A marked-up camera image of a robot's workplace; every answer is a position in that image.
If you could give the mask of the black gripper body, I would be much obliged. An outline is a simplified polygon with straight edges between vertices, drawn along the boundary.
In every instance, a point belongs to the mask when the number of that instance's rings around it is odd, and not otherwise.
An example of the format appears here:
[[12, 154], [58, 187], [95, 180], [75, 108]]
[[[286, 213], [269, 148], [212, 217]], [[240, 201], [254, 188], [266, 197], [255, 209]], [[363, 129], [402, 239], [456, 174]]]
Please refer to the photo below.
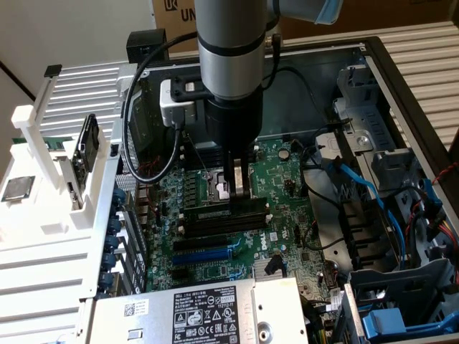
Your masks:
[[263, 91], [239, 100], [204, 101], [206, 131], [231, 159], [241, 159], [262, 129]]

